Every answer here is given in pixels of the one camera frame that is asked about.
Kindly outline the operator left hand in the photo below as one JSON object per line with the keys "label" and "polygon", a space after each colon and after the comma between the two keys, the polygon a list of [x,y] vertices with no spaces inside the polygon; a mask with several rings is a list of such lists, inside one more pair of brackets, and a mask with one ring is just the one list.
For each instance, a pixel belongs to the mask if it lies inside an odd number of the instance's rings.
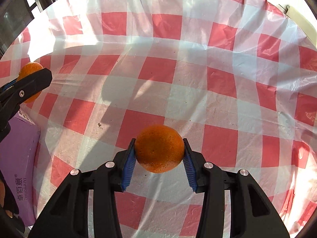
{"label": "operator left hand", "polygon": [[[4,183],[0,180],[0,204],[1,204],[1,207],[4,207],[4,199],[5,199],[5,185]],[[11,211],[9,210],[5,210],[7,216],[9,218],[13,218],[13,214]]]}

